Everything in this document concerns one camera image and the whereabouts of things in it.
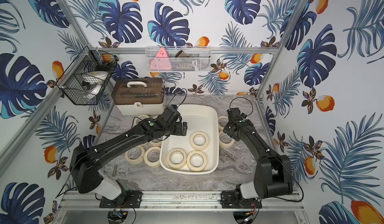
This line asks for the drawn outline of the white plastic storage tray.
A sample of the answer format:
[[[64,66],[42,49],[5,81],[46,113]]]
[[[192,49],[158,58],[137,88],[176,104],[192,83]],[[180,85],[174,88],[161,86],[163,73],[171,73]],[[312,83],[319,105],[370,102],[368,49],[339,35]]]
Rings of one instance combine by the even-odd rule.
[[[182,115],[183,122],[187,122],[188,130],[186,136],[170,136],[162,142],[160,164],[172,173],[186,175],[205,175],[216,170],[219,164],[219,125],[218,114],[216,110],[209,106],[185,104],[178,108]],[[167,163],[168,153],[175,148],[183,149],[188,157],[190,152],[196,151],[190,145],[190,137],[194,132],[204,132],[209,137],[208,147],[201,151],[207,157],[207,166],[202,172],[191,172],[186,165],[179,169],[173,170]]]

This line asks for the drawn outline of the cream masking tape roll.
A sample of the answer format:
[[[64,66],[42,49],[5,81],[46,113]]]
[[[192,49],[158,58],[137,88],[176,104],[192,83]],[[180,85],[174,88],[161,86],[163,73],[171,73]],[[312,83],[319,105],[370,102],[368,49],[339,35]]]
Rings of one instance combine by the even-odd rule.
[[[144,155],[145,163],[151,168],[160,167],[160,147],[151,147],[149,148]]]
[[[235,143],[235,140],[225,134],[223,131],[219,132],[219,145],[223,149],[231,148]]]
[[[145,120],[145,119],[148,119],[150,118],[150,116],[148,115],[138,115],[136,117],[134,117],[134,126],[137,125],[139,122]]]
[[[131,165],[138,165],[144,161],[145,149],[142,145],[125,152],[125,159]]]
[[[193,151],[188,154],[187,166],[191,172],[202,172],[207,166],[207,157],[201,151]]]
[[[219,131],[223,131],[228,122],[229,122],[229,118],[227,116],[219,116],[218,117]]]
[[[209,142],[209,137],[204,132],[194,132],[190,137],[190,145],[196,151],[205,150]]]
[[[187,154],[183,149],[172,149],[167,155],[167,163],[173,170],[183,168],[187,163]]]
[[[152,146],[152,147],[161,147],[162,146],[162,140],[158,140],[158,139],[154,139],[152,141],[149,142],[149,144]]]

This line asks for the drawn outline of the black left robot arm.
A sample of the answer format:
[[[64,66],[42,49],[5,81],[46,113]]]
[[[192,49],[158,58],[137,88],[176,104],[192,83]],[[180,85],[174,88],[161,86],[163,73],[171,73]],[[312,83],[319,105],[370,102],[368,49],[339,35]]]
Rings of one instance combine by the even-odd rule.
[[[182,121],[178,106],[171,105],[156,119],[140,121],[127,132],[104,143],[85,148],[79,145],[74,149],[70,174],[80,194],[95,193],[108,200],[115,200],[123,193],[118,182],[100,173],[106,164],[130,149],[154,139],[173,136],[186,136],[187,123]]]

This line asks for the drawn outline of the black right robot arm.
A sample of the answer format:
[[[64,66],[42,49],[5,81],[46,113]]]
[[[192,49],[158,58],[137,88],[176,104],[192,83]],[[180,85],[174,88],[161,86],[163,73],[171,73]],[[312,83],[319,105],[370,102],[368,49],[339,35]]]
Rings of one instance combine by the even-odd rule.
[[[227,114],[229,121],[224,133],[237,142],[242,141],[257,162],[253,181],[237,187],[240,198],[280,198],[292,194],[294,189],[290,159],[272,150],[239,108],[230,108]]]

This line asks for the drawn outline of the brown lidded white toolbox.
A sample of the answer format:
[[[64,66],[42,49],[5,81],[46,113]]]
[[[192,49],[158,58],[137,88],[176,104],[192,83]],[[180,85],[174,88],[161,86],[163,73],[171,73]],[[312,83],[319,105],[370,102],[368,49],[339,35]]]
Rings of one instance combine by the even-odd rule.
[[[124,116],[159,115],[166,108],[165,85],[161,78],[119,79],[112,99]]]

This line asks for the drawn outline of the pink triangle ruler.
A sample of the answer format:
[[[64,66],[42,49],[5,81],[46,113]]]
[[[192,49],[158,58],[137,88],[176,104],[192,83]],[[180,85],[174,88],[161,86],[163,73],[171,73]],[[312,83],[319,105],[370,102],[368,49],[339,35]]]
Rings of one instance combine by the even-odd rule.
[[[158,72],[172,70],[172,65],[167,50],[165,48],[160,48],[157,55],[154,58],[150,59],[150,70]]]

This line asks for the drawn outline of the metal bolt on table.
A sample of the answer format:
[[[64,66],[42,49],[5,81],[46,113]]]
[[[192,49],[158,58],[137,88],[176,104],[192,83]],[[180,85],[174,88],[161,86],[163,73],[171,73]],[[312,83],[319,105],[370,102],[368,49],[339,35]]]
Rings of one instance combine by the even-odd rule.
[[[112,176],[115,177],[117,175],[117,166],[114,167]]]

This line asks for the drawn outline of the white round item in basket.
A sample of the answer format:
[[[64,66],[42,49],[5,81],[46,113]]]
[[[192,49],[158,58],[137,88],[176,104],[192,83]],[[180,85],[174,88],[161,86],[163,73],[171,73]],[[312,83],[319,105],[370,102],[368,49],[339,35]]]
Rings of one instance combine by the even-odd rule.
[[[108,77],[105,71],[95,71],[82,74],[82,87],[89,93],[88,96],[93,97],[99,93]]]

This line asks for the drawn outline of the white mesh wall basket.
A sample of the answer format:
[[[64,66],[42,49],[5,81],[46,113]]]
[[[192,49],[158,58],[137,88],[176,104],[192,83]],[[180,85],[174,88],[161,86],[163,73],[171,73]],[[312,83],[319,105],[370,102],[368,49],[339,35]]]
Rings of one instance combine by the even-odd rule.
[[[212,56],[212,50],[210,47],[146,47],[145,57],[148,59],[149,66],[150,59],[157,55],[160,48],[165,48],[167,50],[172,70],[165,72],[150,70],[151,72],[202,72],[209,69]]]

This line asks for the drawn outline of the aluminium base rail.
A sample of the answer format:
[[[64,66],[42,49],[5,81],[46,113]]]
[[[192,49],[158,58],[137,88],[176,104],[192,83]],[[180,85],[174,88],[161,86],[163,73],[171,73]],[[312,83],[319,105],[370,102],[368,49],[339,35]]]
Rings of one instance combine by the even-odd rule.
[[[96,198],[94,193],[68,192],[59,204],[60,211],[107,211],[134,207],[136,211],[252,211],[258,201],[241,207],[231,192],[220,191],[129,191],[121,201]]]

